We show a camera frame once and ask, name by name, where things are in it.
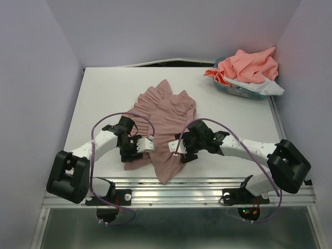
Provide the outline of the dusty pink skirt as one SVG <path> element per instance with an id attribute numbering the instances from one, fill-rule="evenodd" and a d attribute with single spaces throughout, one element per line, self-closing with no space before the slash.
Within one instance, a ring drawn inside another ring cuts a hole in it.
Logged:
<path id="1" fill-rule="evenodd" d="M 142 159 L 126 162 L 124 169 L 132 171 L 152 164 L 157 179 L 167 183 L 185 167 L 181 159 L 169 151 L 168 143 L 175 140 L 175 135 L 181 133 L 186 124 L 196 119 L 195 100 L 185 90 L 173 94 L 168 81 L 163 80 L 140 94 L 128 112 L 143 116 L 154 125 L 155 150 L 144 153 Z"/>

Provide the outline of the white light blue cloth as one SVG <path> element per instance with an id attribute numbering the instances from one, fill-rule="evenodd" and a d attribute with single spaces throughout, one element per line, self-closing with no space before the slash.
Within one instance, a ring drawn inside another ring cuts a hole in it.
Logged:
<path id="1" fill-rule="evenodd" d="M 239 88 L 249 90 L 251 92 L 259 93 L 261 95 L 283 95 L 284 89 L 280 87 L 275 81 L 268 79 L 265 77 L 263 83 L 256 84 L 256 83 L 247 83 L 238 81 L 238 79 L 230 79 L 226 76 L 223 77 L 223 80 L 235 85 Z"/>

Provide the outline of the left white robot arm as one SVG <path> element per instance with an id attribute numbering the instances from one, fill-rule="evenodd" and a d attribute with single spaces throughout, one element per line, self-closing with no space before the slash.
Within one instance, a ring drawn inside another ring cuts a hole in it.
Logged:
<path id="1" fill-rule="evenodd" d="M 95 160 L 114 148 L 120 149 L 121 162 L 142 159 L 137 152 L 137 143 L 141 135 L 132 136 L 135 122 L 122 116 L 116 125 L 106 125 L 94 138 Z M 90 187 L 90 163 L 92 141 L 72 151 L 60 151 L 56 154 L 47 181 L 46 191 L 67 201 L 79 204 L 87 196 Z"/>

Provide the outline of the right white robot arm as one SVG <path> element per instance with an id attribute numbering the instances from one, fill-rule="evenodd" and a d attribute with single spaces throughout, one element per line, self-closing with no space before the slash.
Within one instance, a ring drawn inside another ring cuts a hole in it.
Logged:
<path id="1" fill-rule="evenodd" d="M 252 203 L 263 194 L 275 191 L 296 194 L 311 170 L 311 164 L 289 140 L 277 143 L 263 143 L 241 139 L 229 128 L 213 132 L 205 119 L 190 122 L 181 133 L 175 135 L 175 142 L 169 149 L 181 156 L 182 163 L 198 158 L 198 152 L 236 157 L 252 161 L 262 171 L 249 175 L 239 188 L 225 189 L 222 199 L 225 205 Z"/>

